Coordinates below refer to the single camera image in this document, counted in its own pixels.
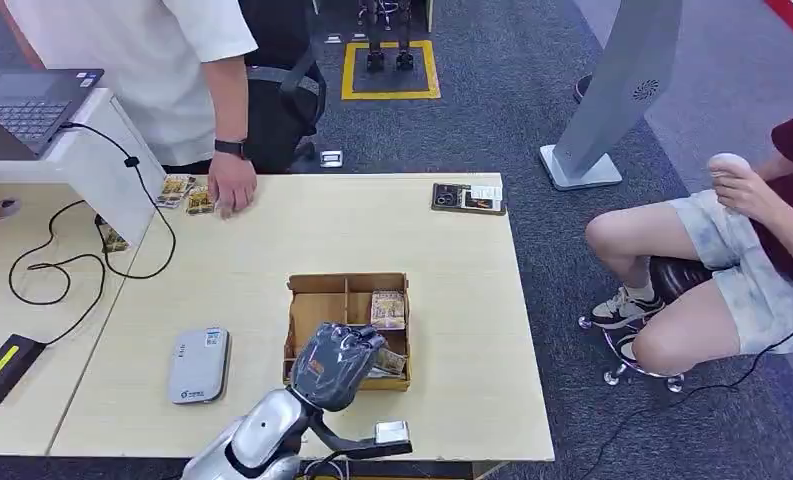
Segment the standing person's left hand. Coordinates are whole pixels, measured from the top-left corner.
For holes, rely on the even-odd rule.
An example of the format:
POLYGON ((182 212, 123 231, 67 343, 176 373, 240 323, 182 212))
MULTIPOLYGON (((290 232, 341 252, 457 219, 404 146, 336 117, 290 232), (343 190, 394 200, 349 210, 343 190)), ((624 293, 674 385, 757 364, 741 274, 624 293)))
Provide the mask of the standing person's left hand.
POLYGON ((216 152, 208 173, 209 194, 223 219, 247 209, 253 202, 257 176, 253 164, 233 154, 216 152))

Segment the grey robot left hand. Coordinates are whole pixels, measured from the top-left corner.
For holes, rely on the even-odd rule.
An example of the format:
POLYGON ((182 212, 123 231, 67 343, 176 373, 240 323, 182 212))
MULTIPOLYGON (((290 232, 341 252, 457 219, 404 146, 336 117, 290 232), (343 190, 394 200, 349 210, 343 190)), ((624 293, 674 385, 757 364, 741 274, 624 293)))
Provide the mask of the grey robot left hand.
POLYGON ((297 354, 290 388, 321 410, 341 411, 354 400, 384 345, 372 326, 324 322, 297 354))

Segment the seated person's hand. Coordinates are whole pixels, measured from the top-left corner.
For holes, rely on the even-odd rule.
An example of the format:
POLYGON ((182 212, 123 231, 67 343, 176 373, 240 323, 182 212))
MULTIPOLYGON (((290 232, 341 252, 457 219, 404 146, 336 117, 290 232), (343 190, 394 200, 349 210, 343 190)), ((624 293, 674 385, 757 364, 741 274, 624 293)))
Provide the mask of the seated person's hand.
POLYGON ((771 220, 782 206, 781 198, 751 168, 731 163, 713 164, 713 189, 718 201, 758 222, 771 220))

